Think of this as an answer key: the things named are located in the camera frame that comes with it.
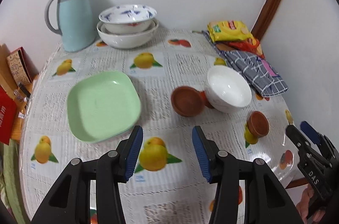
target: large white bowl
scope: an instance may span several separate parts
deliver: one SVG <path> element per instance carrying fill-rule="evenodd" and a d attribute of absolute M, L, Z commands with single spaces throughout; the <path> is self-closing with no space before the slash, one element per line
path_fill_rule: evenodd
<path fill-rule="evenodd" d="M 157 11 L 147 5 L 125 4 L 108 8 L 99 14 L 112 34 L 134 34 L 145 31 Z"/>
<path fill-rule="evenodd" d="M 238 111 L 252 100 L 246 80 L 232 68 L 221 65 L 209 69 L 205 94 L 215 109 L 225 113 Z"/>
<path fill-rule="evenodd" d="M 102 21 L 99 21 L 97 24 L 99 36 L 104 43 L 119 49 L 130 49 L 144 45 L 154 37 L 158 27 L 158 20 L 153 19 L 150 28 L 144 32 L 128 35 L 114 35 L 105 32 Z"/>

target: green plate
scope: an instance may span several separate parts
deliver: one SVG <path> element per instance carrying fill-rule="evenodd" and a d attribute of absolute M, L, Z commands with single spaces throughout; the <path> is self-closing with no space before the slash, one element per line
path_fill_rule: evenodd
<path fill-rule="evenodd" d="M 138 121 L 139 96 L 129 77 L 103 72 L 78 82 L 67 97 L 67 116 L 73 135 L 96 143 L 125 132 Z"/>

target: bolt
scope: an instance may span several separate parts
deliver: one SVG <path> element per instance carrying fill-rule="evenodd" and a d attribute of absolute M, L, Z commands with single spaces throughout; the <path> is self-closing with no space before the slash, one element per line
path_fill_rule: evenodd
<path fill-rule="evenodd" d="M 71 161 L 71 164 L 72 164 L 73 166 L 75 166 L 75 165 L 77 165 L 77 164 L 79 164 L 79 163 L 80 163 L 80 159 L 79 159 L 79 158 L 73 158 L 72 161 Z"/>
<path fill-rule="evenodd" d="M 118 155 L 118 152 L 117 151 L 110 151 L 108 153 L 108 157 L 116 157 Z"/>
<path fill-rule="evenodd" d="M 261 158 L 257 158 L 257 159 L 255 160 L 255 162 L 256 162 L 258 165 L 260 165 L 260 166 L 262 166 L 263 164 L 265 164 L 265 161 L 264 161 L 263 159 L 261 159 Z"/>
<path fill-rule="evenodd" d="M 218 151 L 218 155 L 221 156 L 221 157 L 226 157 L 228 155 L 227 151 Z"/>

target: yellow chip bag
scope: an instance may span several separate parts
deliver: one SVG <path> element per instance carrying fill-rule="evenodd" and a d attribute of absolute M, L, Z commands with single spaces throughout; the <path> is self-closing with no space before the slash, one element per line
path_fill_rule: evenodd
<path fill-rule="evenodd" d="M 210 22 L 207 25 L 207 29 L 213 42 L 244 41 L 248 38 L 254 38 L 246 25 L 237 20 Z"/>

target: plaid fabric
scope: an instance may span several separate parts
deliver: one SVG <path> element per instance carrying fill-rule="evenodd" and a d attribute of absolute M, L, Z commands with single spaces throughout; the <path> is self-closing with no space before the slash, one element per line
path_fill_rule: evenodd
<path fill-rule="evenodd" d="M 204 36 L 218 54 L 252 85 L 262 97 L 279 95 L 288 90 L 288 86 L 274 68 L 255 54 L 244 51 L 220 51 L 212 42 L 207 31 Z"/>

